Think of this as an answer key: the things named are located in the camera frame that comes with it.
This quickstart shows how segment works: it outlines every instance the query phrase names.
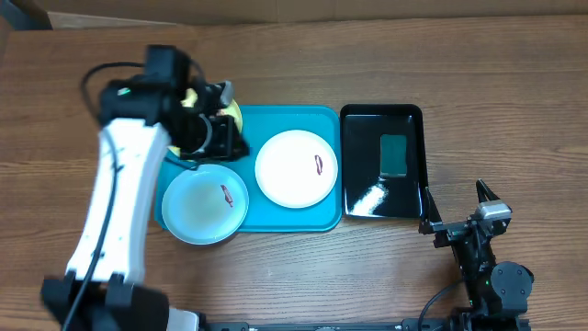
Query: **light blue plate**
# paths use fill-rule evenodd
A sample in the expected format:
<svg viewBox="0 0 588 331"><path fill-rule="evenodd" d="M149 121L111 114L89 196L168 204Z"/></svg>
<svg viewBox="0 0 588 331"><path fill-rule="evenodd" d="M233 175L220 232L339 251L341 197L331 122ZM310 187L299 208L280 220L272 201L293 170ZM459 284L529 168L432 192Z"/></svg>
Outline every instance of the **light blue plate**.
<svg viewBox="0 0 588 331"><path fill-rule="evenodd" d="M291 233L322 232L333 229L343 213L341 185L341 136L339 116L323 106L241 106L243 137L250 154L235 162L220 163L236 172L249 192L249 210L237 232ZM305 130L323 138L333 148L339 171L334 188L321 202L302 209L282 207L268 199L255 179L255 158L271 137L289 130ZM167 154L179 159L171 152ZM182 173L181 166L164 162L157 178L155 220L165 229L162 198L172 180Z"/></svg>
<svg viewBox="0 0 588 331"><path fill-rule="evenodd" d="M201 165L172 181L162 215L168 230L194 245L209 245L233 234L247 214L249 195L241 178L221 165Z"/></svg>

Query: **blue tray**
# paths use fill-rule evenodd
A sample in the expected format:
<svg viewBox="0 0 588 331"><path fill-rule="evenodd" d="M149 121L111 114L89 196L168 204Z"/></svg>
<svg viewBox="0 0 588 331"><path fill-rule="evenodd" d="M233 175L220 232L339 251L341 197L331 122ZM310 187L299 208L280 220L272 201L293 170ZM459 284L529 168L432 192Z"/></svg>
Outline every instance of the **blue tray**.
<svg viewBox="0 0 588 331"><path fill-rule="evenodd" d="M249 192L249 210L238 232L288 233L322 232L333 229L341 220L343 210L341 187L341 136L339 117L322 106L241 106L243 136L250 146L250 155L239 161L219 163L239 174ZM305 130L318 134L331 145L339 173L334 189L321 202L303 209L277 205L264 195L255 180L255 158L271 137L288 130ZM168 156L177 157L168 152ZM165 190L183 168L164 162L157 179L155 220L166 229L162 216Z"/></svg>

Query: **wooden table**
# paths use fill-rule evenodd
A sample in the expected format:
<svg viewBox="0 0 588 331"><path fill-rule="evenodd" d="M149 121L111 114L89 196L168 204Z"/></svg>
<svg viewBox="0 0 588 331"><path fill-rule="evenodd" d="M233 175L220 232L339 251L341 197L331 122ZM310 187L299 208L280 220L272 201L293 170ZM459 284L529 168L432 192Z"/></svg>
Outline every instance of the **wooden table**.
<svg viewBox="0 0 588 331"><path fill-rule="evenodd" d="M445 220L473 212L484 178L514 209L494 253L537 278L534 330L588 328L588 17L572 16L12 33L0 72L0 328L57 328L40 285L64 272L96 171L78 82L95 64L141 61L152 43L231 79L241 104L420 106ZM92 88L132 73L101 73ZM344 218L326 234L198 248L151 222L146 284L212 321L398 320L458 276L432 240L414 221ZM430 315L466 304L460 290Z"/></svg>

